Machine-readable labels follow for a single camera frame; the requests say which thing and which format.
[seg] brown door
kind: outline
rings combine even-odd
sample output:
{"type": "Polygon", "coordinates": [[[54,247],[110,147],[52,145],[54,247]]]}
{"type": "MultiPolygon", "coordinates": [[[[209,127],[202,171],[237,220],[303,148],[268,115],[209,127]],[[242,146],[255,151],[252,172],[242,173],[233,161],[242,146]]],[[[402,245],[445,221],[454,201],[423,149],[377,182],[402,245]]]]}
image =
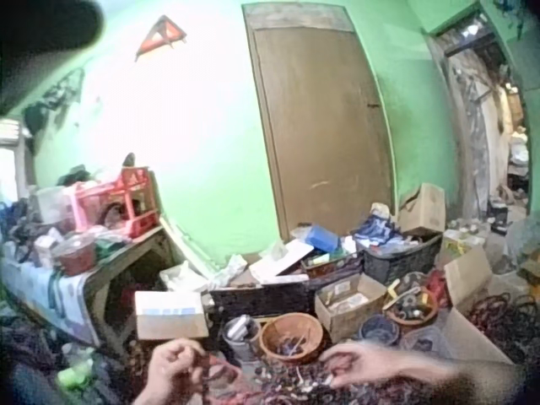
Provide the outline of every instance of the brown door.
{"type": "Polygon", "coordinates": [[[344,10],[281,3],[245,13],[282,237],[299,222],[344,235],[373,202],[392,207],[380,101],[344,10]]]}

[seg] black basket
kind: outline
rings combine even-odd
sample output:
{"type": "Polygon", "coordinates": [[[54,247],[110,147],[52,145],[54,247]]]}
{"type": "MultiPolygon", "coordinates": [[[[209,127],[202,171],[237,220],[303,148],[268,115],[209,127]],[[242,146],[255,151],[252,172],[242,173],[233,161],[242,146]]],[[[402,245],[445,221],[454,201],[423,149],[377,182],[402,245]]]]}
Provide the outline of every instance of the black basket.
{"type": "Polygon", "coordinates": [[[403,253],[379,256],[364,250],[364,272],[386,286],[410,272],[427,274],[435,264],[441,243],[442,235],[437,235],[403,253]]]}

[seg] cardboard flap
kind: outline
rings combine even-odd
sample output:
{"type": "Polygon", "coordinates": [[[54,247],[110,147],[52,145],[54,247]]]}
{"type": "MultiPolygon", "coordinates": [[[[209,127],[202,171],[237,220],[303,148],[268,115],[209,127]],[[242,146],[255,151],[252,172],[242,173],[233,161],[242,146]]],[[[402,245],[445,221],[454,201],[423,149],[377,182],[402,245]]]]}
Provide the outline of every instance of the cardboard flap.
{"type": "Polygon", "coordinates": [[[488,258],[480,246],[445,265],[445,275],[454,306],[475,295],[493,277],[488,258]]]}
{"type": "Polygon", "coordinates": [[[422,187],[419,187],[414,192],[410,192],[409,194],[406,194],[404,198],[402,198],[402,203],[399,207],[399,210],[407,209],[407,211],[412,211],[414,208],[414,204],[419,199],[420,191],[422,190],[422,187]]]}

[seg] cardboard box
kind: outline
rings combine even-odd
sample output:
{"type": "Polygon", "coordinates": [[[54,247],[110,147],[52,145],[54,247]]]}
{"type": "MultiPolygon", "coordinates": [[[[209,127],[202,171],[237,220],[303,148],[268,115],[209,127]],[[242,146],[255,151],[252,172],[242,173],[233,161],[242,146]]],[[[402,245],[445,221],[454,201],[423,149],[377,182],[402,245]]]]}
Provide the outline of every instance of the cardboard box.
{"type": "Polygon", "coordinates": [[[445,337],[456,351],[457,359],[499,361],[511,360],[467,319],[473,305],[489,296],[510,293],[512,299],[521,295],[519,289],[492,273],[482,247],[445,266],[446,282],[453,308],[443,328],[445,337]]]}
{"type": "Polygon", "coordinates": [[[373,278],[358,274],[344,278],[319,290],[315,295],[315,313],[328,330],[334,343],[350,338],[358,332],[360,325],[371,315],[381,313],[386,287],[373,278]],[[328,307],[361,293],[368,301],[343,313],[334,314],[328,307]]]}
{"type": "Polygon", "coordinates": [[[446,264],[463,256],[473,247],[484,247],[485,243],[486,239],[483,237],[471,235],[467,232],[460,232],[455,229],[447,229],[442,237],[437,267],[443,268],[446,264]]]}
{"type": "Polygon", "coordinates": [[[198,293],[137,291],[137,335],[141,340],[206,338],[208,327],[198,293]]]}
{"type": "Polygon", "coordinates": [[[402,198],[398,224],[406,235],[426,236],[446,229],[445,191],[424,183],[418,190],[402,198]]]}

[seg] wooden table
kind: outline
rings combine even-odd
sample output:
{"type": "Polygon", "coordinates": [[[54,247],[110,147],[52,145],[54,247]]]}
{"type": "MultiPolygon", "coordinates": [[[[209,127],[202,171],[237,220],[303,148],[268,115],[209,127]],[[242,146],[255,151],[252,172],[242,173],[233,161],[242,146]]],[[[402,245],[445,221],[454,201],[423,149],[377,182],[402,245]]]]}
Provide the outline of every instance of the wooden table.
{"type": "Polygon", "coordinates": [[[105,321],[107,297],[111,281],[125,272],[133,263],[149,252],[156,253],[165,264],[164,268],[174,266],[169,241],[162,227],[150,230],[129,246],[116,251],[89,273],[83,284],[84,300],[94,323],[94,329],[102,344],[122,358],[127,357],[124,349],[126,339],[135,330],[133,312],[120,330],[115,330],[105,321]]]}

